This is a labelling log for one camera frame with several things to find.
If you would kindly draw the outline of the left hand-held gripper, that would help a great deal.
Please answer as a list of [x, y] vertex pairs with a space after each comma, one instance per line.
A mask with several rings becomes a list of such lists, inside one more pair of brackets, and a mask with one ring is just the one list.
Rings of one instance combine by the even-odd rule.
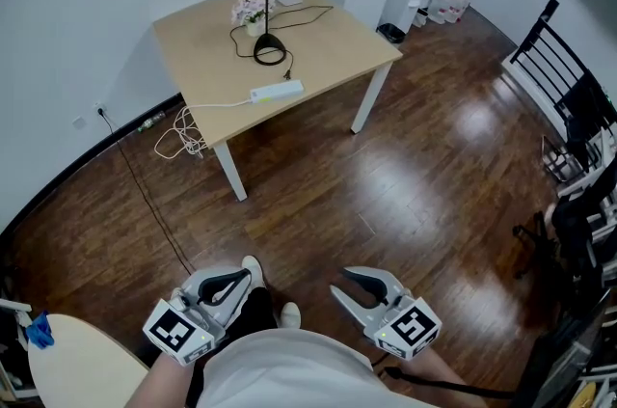
[[[211, 266], [194, 272], [169, 300], [160, 299], [148, 317], [146, 337], [181, 366], [215, 350], [252, 284], [252, 274], [238, 266]], [[211, 315], [192, 303], [211, 303]]]

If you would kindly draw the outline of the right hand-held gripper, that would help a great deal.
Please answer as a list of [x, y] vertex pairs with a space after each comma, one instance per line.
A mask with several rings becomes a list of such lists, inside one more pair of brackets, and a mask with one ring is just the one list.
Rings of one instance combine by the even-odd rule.
[[379, 349], [407, 361], [440, 334], [443, 323], [434, 311], [422, 298], [405, 294], [404, 286], [389, 271], [346, 266], [342, 275], [370, 295], [371, 300], [359, 303], [334, 285], [330, 285], [330, 292]]

